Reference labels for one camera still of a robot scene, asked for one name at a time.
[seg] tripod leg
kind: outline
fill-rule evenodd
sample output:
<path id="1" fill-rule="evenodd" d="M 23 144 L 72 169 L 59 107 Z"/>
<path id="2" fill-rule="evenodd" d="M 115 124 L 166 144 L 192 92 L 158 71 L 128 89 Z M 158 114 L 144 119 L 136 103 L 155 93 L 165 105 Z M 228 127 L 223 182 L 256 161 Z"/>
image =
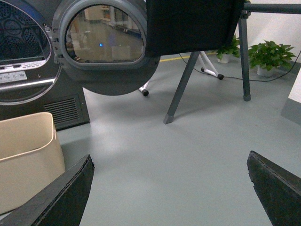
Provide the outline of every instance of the tripod leg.
<path id="1" fill-rule="evenodd" d="M 244 100 L 250 101 L 250 72 L 249 72 L 249 56 L 248 56 L 248 36 L 246 27 L 246 18 L 241 18 L 238 22 L 241 70 L 243 74 Z"/>
<path id="2" fill-rule="evenodd" d="M 191 76 L 191 73 L 192 73 L 192 70 L 193 70 L 193 67 L 194 65 L 196 64 L 197 60 L 198 60 L 198 56 L 199 56 L 199 52 L 192 52 L 190 57 L 189 57 L 189 60 L 188 60 L 188 63 L 185 67 L 185 70 L 183 72 L 183 75 L 182 75 L 182 78 L 180 80 L 180 83 L 178 85 L 178 88 L 174 94 L 174 98 L 170 104 L 170 107 L 168 109 L 168 112 L 165 116 L 165 119 L 164 119 L 164 124 L 169 124 L 171 122 L 173 122 L 174 120 L 174 113 L 175 111 L 177 110 L 177 107 L 179 105 L 179 102 L 182 98 L 182 95 L 185 91 L 185 88 L 186 88 L 186 85 L 188 83 L 188 80 Z"/>

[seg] black cable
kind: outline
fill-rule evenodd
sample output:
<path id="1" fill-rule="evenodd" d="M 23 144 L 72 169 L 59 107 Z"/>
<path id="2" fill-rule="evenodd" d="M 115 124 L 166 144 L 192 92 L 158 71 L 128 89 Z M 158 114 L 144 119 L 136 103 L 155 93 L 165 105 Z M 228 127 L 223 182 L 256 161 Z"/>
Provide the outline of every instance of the black cable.
<path id="1" fill-rule="evenodd" d="M 301 54 L 301 50 L 300 50 L 300 52 L 299 52 L 299 54 L 298 54 L 298 56 L 297 56 L 295 62 L 293 63 L 291 69 L 290 69 L 288 72 L 286 72 L 285 74 L 283 74 L 283 75 L 281 75 L 281 76 L 279 76 L 279 77 L 277 77 L 277 78 L 271 79 L 271 80 L 251 80 L 251 79 L 250 79 L 250 81 L 269 82 L 269 81 L 274 81 L 274 80 L 277 80 L 277 79 L 282 78 L 283 76 L 285 76 L 285 75 L 287 75 L 289 72 L 291 72 L 291 70 L 293 69 L 293 67 L 294 67 L 294 66 L 296 65 L 296 63 L 297 63 L 297 60 L 298 60 L 300 54 Z M 201 74 L 207 74 L 207 73 L 204 73 L 204 72 L 200 72 L 199 70 L 197 70 L 197 69 L 195 69 L 195 68 L 193 68 L 193 69 L 196 70 L 197 72 L 201 73 Z M 242 80 L 241 78 L 230 77 L 230 76 L 224 76 L 224 78 Z"/>

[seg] metal stand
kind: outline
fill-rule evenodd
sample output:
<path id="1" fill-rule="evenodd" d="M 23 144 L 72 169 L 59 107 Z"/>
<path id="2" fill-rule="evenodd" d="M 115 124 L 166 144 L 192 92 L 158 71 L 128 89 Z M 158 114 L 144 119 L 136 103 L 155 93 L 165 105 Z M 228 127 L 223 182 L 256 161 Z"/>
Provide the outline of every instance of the metal stand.
<path id="1" fill-rule="evenodd" d="M 211 70 L 207 69 L 206 66 L 205 66 L 205 63 L 203 61 L 203 58 L 205 59 L 205 61 L 209 64 L 209 66 L 211 67 Z M 224 78 L 224 76 L 222 74 L 219 74 L 216 70 L 216 68 L 214 67 L 214 65 L 211 63 L 211 61 L 209 60 L 209 58 L 207 57 L 206 53 L 204 51 L 201 51 L 199 56 L 198 56 L 198 59 L 201 63 L 201 71 L 204 72 L 204 73 L 207 73 L 207 74 L 210 74 L 210 75 L 213 75 L 215 76 L 216 78 L 218 78 L 219 80 L 222 80 Z M 143 96 L 147 97 L 149 95 L 149 92 L 147 90 L 147 86 L 149 84 L 150 81 L 148 81 L 147 83 L 145 83 L 144 86 L 140 87 L 139 88 L 139 91 L 142 92 Z"/>
<path id="2" fill-rule="evenodd" d="M 165 119 L 164 119 L 164 124 L 169 124 L 171 122 L 173 122 L 174 120 L 174 113 L 175 111 L 177 110 L 177 107 L 179 105 L 179 102 L 182 98 L 182 95 L 185 91 L 185 88 L 186 88 L 186 85 L 188 83 L 188 80 L 191 76 L 191 73 L 192 73 L 192 70 L 193 70 L 193 67 L 194 65 L 196 64 L 197 60 L 198 60 L 198 56 L 199 56 L 199 52 L 192 52 L 190 57 L 189 57 L 189 60 L 187 62 L 187 65 L 185 67 L 185 70 L 183 72 L 183 75 L 182 75 L 182 78 L 180 80 L 180 83 L 178 85 L 178 88 L 174 94 L 174 98 L 170 104 L 170 107 L 168 109 L 168 112 L 165 116 Z"/>
<path id="3" fill-rule="evenodd" d="M 301 4 L 250 4 L 250 2 L 245 3 L 244 10 L 242 11 L 242 16 L 238 22 L 239 28 L 239 41 L 240 41 L 240 55 L 241 55 L 241 68 L 242 68 L 242 78 L 243 78 L 243 89 L 244 89 L 244 100 L 250 101 L 251 94 L 250 94 L 250 74 L 249 74 L 249 57 L 248 57 L 248 39 L 247 39 L 247 24 L 246 20 L 250 16 L 250 12 L 264 12 L 264 13 L 291 13 L 291 14 L 301 14 Z M 211 70 L 208 70 L 205 67 L 204 59 L 208 62 Z M 171 105 L 168 109 L 168 112 L 164 119 L 164 124 L 169 124 L 174 120 L 174 113 L 179 105 L 179 102 L 182 98 L 182 95 L 185 91 L 186 85 L 196 64 L 197 60 L 202 64 L 202 71 L 217 77 L 218 79 L 222 80 L 224 78 L 223 75 L 219 74 L 213 64 L 210 62 L 209 58 L 206 56 L 204 51 L 201 52 L 192 52 L 188 63 L 185 67 L 183 72 L 182 78 L 174 95 L 174 98 L 171 102 Z M 139 90 L 143 92 L 147 92 L 146 87 L 149 81 L 141 87 Z"/>
<path id="4" fill-rule="evenodd" d="M 204 51 L 201 51 L 200 53 L 201 54 L 198 56 L 198 59 L 199 59 L 201 65 L 202 65 L 201 71 L 205 72 L 207 74 L 213 75 L 213 76 L 217 77 L 219 80 L 222 80 L 224 78 L 224 76 L 222 74 L 219 74 L 217 72 L 216 68 L 213 66 L 213 64 L 211 63 L 211 61 L 207 57 L 206 53 Z M 206 60 L 206 62 L 209 64 L 209 66 L 211 67 L 212 71 L 206 68 L 202 56 Z"/>

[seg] yellow floor line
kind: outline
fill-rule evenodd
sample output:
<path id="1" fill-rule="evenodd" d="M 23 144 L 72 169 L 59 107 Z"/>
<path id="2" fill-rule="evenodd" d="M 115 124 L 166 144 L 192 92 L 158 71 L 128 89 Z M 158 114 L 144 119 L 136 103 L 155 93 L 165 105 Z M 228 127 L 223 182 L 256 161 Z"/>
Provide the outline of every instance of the yellow floor line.
<path id="1" fill-rule="evenodd" d="M 170 59 L 163 59 L 163 60 L 160 60 L 160 62 L 165 62 L 165 61 L 171 61 L 171 60 L 180 60 L 181 57 L 175 57 L 175 58 L 170 58 Z"/>

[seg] vent grille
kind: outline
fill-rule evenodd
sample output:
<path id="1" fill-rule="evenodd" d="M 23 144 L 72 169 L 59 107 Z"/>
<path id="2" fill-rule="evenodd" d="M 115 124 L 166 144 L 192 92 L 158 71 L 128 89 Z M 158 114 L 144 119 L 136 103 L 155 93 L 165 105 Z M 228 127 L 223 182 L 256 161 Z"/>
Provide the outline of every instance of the vent grille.
<path id="1" fill-rule="evenodd" d="M 44 105 L 45 111 L 52 113 L 55 124 L 79 119 L 74 98 Z"/>

